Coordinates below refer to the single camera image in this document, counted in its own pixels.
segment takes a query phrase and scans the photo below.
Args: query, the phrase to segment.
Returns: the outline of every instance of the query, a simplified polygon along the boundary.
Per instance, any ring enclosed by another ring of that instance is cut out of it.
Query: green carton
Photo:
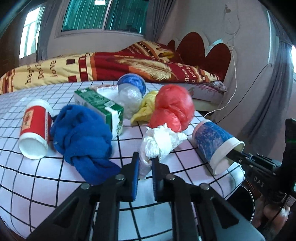
[[[113,138],[122,133],[122,106],[89,88],[74,91],[74,99],[76,104],[86,106],[100,114],[110,126]]]

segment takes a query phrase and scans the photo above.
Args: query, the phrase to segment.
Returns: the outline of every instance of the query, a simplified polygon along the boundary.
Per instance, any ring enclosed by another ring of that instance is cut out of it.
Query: table
[[[92,84],[116,84],[116,81],[65,83],[20,90],[0,96],[0,217],[6,225],[26,238],[84,179],[75,167],[50,143],[46,157],[30,160],[24,157],[17,144],[25,107],[33,99],[44,99],[56,114],[66,104],[73,104],[73,92]],[[159,90],[161,84],[147,83],[147,91]],[[164,160],[175,175],[187,183],[206,182],[222,197],[228,198],[243,182],[244,173],[234,163],[224,173],[213,176],[210,166],[203,162],[192,141],[194,127],[204,120],[195,111],[184,141]],[[130,163],[138,150],[146,126],[131,125],[124,120],[123,134],[112,140],[111,161],[122,166]],[[136,200],[120,203],[119,240],[168,241],[172,238],[171,210],[168,203],[154,200],[151,173],[138,183]]]

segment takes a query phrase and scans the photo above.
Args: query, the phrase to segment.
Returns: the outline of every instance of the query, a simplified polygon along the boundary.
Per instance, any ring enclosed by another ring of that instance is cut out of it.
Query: paper cup
[[[27,105],[18,142],[25,157],[37,160],[46,155],[52,116],[53,110],[45,100],[34,100]]]
[[[124,74],[118,79],[117,85],[118,85],[118,91],[120,92],[124,87],[126,87],[126,84],[131,84],[135,87],[137,87],[142,96],[146,93],[146,82],[145,80],[137,75],[137,74]]]
[[[215,175],[224,172],[233,164],[234,161],[226,157],[231,150],[242,152],[244,149],[242,141],[210,120],[200,122],[194,128],[192,136]]]

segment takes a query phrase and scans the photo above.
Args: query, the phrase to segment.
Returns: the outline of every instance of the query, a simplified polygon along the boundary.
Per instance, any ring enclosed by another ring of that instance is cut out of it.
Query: metal bolt
[[[166,180],[172,181],[175,180],[176,176],[174,174],[167,174],[165,178]]]
[[[202,190],[209,190],[210,189],[210,185],[207,184],[207,183],[202,183],[202,184],[200,184],[200,188]]]
[[[118,174],[118,175],[115,176],[115,179],[116,179],[117,181],[122,181],[122,180],[125,179],[125,176],[124,176],[123,174]]]
[[[82,183],[80,185],[80,188],[83,189],[83,190],[87,190],[90,188],[91,185],[89,185],[88,183]]]

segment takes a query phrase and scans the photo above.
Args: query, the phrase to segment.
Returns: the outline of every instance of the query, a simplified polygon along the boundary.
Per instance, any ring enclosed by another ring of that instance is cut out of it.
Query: blue paper cup
[[[226,155],[233,149],[242,152],[244,142],[239,141],[210,120],[203,120],[193,130],[192,138],[209,162],[213,173],[218,175],[232,164]]]
[[[124,86],[126,86],[125,84],[131,84],[140,90],[142,96],[144,96],[146,93],[146,82],[141,76],[137,74],[124,74],[118,79],[117,84],[119,92],[122,90],[122,88],[124,88]]]

